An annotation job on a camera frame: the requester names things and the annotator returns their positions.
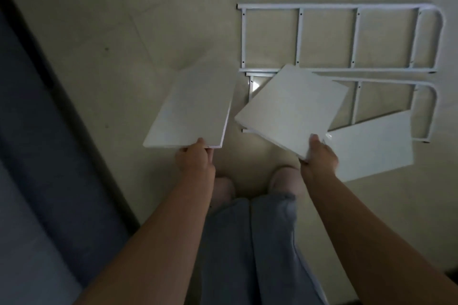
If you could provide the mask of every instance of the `white panel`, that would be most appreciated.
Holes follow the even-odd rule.
[[[337,157],[341,181],[414,163],[410,111],[402,111],[328,132],[325,143]]]
[[[199,61],[183,70],[143,146],[182,147],[203,137],[209,147],[221,147],[236,80],[236,66],[217,61]]]
[[[310,134],[324,137],[347,92],[339,83],[285,65],[235,120],[305,159]]]

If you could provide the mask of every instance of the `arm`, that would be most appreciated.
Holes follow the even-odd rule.
[[[182,304],[213,191],[213,150],[177,154],[178,185],[75,305]]]
[[[458,286],[379,220],[335,176],[338,159],[317,135],[301,174],[340,262],[365,305],[455,304]]]

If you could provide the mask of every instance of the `denim pants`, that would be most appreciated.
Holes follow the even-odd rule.
[[[327,304],[295,246],[290,194],[239,198],[207,217],[201,305]]]

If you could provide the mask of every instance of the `pant leg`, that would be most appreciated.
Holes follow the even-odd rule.
[[[248,199],[236,199],[207,218],[200,255],[201,305],[259,303]]]
[[[251,230],[263,305],[326,304],[317,279],[295,246],[296,200],[268,194],[251,202]]]

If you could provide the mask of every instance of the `person's left hand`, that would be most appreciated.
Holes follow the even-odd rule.
[[[183,173],[208,171],[214,175],[213,149],[206,147],[205,141],[200,137],[195,144],[180,149],[175,155],[175,160],[180,170]]]

